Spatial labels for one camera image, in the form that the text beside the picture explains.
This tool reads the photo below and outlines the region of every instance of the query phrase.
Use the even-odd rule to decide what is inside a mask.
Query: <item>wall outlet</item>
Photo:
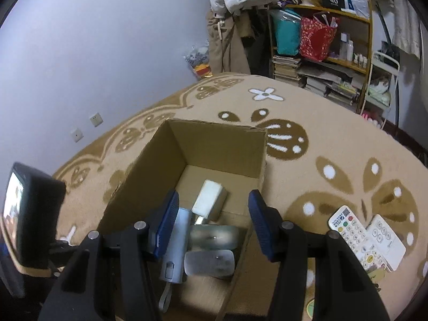
[[[97,127],[102,122],[104,122],[101,115],[98,112],[96,114],[94,114],[93,116],[90,116],[89,119],[91,120],[94,127]]]
[[[79,128],[74,129],[70,133],[71,137],[73,138],[74,142],[78,142],[83,138],[83,133]]]

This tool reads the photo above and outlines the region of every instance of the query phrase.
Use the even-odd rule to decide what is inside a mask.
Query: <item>red floral bag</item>
[[[336,31],[337,28],[303,17],[300,25],[300,54],[318,62],[323,61],[328,57]]]

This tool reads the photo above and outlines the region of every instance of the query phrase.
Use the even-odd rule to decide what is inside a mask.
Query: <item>white wall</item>
[[[394,8],[387,1],[380,2],[389,35],[394,36]],[[380,17],[373,11],[373,50],[380,49],[386,40]],[[399,127],[428,149],[428,112],[422,103],[420,92],[420,61],[405,52],[400,54],[400,112]],[[386,118],[395,123],[395,93],[391,93],[391,110]]]
[[[19,0],[0,29],[0,189],[14,161],[53,173],[193,83],[183,55],[207,39],[208,9],[209,0]],[[104,123],[94,128],[96,112]]]

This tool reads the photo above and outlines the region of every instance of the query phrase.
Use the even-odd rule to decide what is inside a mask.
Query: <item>metal bolt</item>
[[[336,231],[329,231],[328,236],[332,239],[339,239],[340,238],[340,234]]]
[[[88,238],[91,240],[94,240],[100,236],[100,233],[98,231],[90,231],[88,233]]]
[[[144,221],[138,221],[134,223],[135,229],[144,229],[147,226],[147,223]]]
[[[284,221],[282,222],[281,227],[283,227],[284,229],[293,229],[294,223],[290,221]]]

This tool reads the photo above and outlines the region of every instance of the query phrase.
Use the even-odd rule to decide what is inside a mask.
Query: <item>white remote control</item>
[[[369,236],[377,241],[377,247],[385,257],[388,269],[397,270],[406,253],[406,247],[388,223],[385,222],[381,215],[376,215],[369,227],[367,227],[367,232]]]
[[[364,270],[386,268],[386,260],[380,254],[376,241],[346,205],[331,216],[328,225],[332,230],[340,233]]]

